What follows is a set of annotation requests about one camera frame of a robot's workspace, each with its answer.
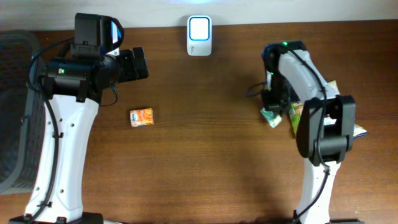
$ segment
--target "orange and white package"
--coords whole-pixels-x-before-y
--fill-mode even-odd
[[[133,127],[154,124],[152,108],[130,111],[130,122]]]

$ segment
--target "brown tabletop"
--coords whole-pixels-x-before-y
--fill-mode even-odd
[[[36,33],[42,46],[72,31]],[[268,42],[303,40],[321,74],[356,100],[370,135],[354,142],[336,176],[332,219],[398,220],[398,21],[215,26],[213,53],[191,57],[184,27],[127,29],[148,79],[118,85],[100,108],[83,174],[84,211],[130,223],[238,223],[289,218],[302,192],[303,159],[287,117],[272,129],[259,98]],[[46,58],[56,55],[50,52]],[[103,103],[114,100],[105,91]],[[153,108],[132,128],[129,110]],[[30,194],[0,196],[0,223],[22,215]]]

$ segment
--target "dark gray container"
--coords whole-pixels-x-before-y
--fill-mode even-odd
[[[30,32],[0,32],[0,194],[31,192],[39,168],[45,111],[40,93],[29,90],[30,60],[40,49]],[[39,60],[30,70],[35,80]]]

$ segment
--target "white wall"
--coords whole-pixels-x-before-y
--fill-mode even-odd
[[[0,29],[73,29],[77,12],[116,17],[124,27],[398,19],[398,0],[0,0]]]

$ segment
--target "wooden surface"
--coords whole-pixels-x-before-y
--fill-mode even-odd
[[[246,88],[264,79],[268,42],[303,40],[340,92],[356,99],[370,135],[346,155],[330,203],[332,219],[398,220],[398,21],[218,26],[213,53],[190,57],[183,27],[128,29],[123,48],[144,47],[150,76],[118,86],[100,108],[83,174],[83,204],[131,223],[237,223],[289,218],[303,159],[287,117],[275,129]],[[42,46],[73,35],[37,33]],[[49,53],[47,58],[55,56]],[[113,101],[106,91],[103,103]],[[153,108],[155,125],[132,128],[129,110]],[[0,222],[22,215],[30,195],[0,197]]]

